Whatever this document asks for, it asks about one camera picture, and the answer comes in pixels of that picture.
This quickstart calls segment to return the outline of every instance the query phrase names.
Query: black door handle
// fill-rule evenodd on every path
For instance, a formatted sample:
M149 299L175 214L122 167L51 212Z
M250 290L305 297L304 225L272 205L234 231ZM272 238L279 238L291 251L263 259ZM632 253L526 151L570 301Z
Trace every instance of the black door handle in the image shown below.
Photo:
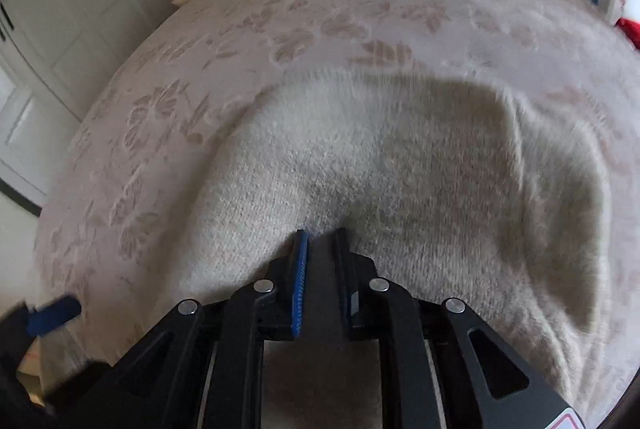
M9 14L6 12L6 9L4 8L4 5L2 3L0 3L0 11L2 12L2 15L4 15L4 20L9 25L9 28L11 28L11 31L13 32L15 30L14 24L11 22L11 19L9 19Z

